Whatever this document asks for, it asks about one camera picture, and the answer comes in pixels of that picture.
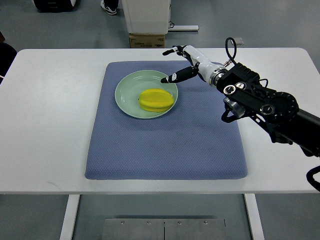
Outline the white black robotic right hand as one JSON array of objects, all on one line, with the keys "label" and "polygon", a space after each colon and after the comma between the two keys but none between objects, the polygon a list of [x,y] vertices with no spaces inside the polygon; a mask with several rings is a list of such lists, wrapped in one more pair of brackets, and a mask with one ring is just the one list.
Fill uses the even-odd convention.
[{"label": "white black robotic right hand", "polygon": [[191,66],[162,78],[160,82],[163,84],[177,84],[198,75],[204,82],[216,85],[217,81],[227,72],[227,69],[221,63],[211,62],[207,56],[191,45],[173,46],[171,49],[164,51],[162,55],[167,56],[171,53],[184,57]]}]

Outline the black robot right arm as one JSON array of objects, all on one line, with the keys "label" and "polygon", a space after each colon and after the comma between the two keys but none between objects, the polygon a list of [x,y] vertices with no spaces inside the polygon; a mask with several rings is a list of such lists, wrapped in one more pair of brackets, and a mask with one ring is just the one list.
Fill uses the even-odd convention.
[{"label": "black robot right arm", "polygon": [[307,157],[320,156],[320,119],[302,110],[296,98],[287,92],[262,85],[259,74],[235,61],[235,54],[227,53],[224,66],[233,64],[213,77],[213,84],[224,94],[226,123],[249,117],[264,131],[272,143],[300,146]]}]

